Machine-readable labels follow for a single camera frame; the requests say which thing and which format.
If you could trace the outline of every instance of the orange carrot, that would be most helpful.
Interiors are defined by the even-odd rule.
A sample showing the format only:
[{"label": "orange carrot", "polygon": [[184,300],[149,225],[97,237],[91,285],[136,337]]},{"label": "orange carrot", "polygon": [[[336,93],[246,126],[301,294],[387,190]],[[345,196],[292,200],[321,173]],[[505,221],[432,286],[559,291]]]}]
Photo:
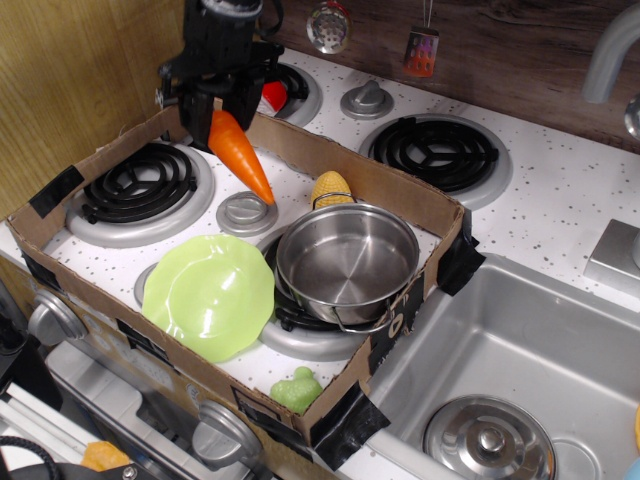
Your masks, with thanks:
[{"label": "orange carrot", "polygon": [[267,205],[275,199],[267,176],[249,139],[229,112],[215,110],[211,117],[209,148],[233,174]]}]

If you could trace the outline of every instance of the orange object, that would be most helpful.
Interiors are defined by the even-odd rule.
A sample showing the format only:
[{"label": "orange object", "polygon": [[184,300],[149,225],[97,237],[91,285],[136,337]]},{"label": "orange object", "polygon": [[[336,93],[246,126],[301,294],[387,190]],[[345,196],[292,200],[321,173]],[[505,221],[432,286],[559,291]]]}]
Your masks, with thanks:
[{"label": "orange object", "polygon": [[96,472],[129,465],[129,457],[105,441],[91,442],[87,445],[80,465]]},{"label": "orange object", "polygon": [[213,112],[207,143],[220,161],[263,202],[275,203],[260,160],[233,115],[224,110]]}]

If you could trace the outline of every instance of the cardboard tray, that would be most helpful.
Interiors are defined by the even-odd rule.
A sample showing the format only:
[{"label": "cardboard tray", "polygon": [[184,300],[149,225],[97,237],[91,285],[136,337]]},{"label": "cardboard tray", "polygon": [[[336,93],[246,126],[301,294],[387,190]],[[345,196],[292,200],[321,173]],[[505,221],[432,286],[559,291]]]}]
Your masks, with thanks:
[{"label": "cardboard tray", "polygon": [[367,382],[393,348],[398,335],[410,330],[418,307],[436,286],[442,257],[456,250],[450,247],[454,241],[459,242],[463,233],[465,209],[441,191],[408,174],[284,121],[256,116],[247,132],[254,146],[273,152],[313,177],[335,170],[346,179],[357,198],[383,207],[441,239],[419,273],[394,301],[393,321],[389,328],[366,337],[342,373],[307,411],[303,415],[294,414],[262,392],[249,389],[216,365],[206,362],[140,313],[42,251],[65,225],[64,204],[67,200],[148,142],[160,136],[166,138],[167,134],[173,141],[179,141],[187,134],[180,125],[177,107],[163,110],[69,167],[11,215],[9,227],[30,270],[41,283],[61,295],[81,300],[152,342],[176,371],[188,374],[204,391],[237,408],[279,441],[293,448],[310,447],[331,468],[339,467],[370,435],[387,424],[384,416],[366,398]]}]

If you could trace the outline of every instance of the green plate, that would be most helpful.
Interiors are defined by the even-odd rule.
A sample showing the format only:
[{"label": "green plate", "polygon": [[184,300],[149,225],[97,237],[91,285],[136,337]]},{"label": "green plate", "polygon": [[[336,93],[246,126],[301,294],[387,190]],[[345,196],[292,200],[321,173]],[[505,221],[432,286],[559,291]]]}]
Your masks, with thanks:
[{"label": "green plate", "polygon": [[273,272],[260,251],[232,235],[194,237],[149,275],[142,314],[210,362],[260,335],[274,306]]}]

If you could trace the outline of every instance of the silver faucet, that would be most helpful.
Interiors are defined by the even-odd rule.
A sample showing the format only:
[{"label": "silver faucet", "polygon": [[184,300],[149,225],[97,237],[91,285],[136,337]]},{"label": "silver faucet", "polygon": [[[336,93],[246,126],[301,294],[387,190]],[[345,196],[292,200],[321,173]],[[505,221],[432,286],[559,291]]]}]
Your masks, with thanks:
[{"label": "silver faucet", "polygon": [[[638,39],[640,3],[618,15],[600,37],[582,86],[587,102],[604,103],[609,99],[622,61]],[[624,123],[629,133],[640,140],[640,95],[627,105]],[[587,261],[584,275],[640,296],[640,229],[612,219]]]},{"label": "silver faucet", "polygon": [[640,38],[640,3],[618,15],[600,37],[582,86],[587,102],[604,103],[616,83],[629,47]]}]

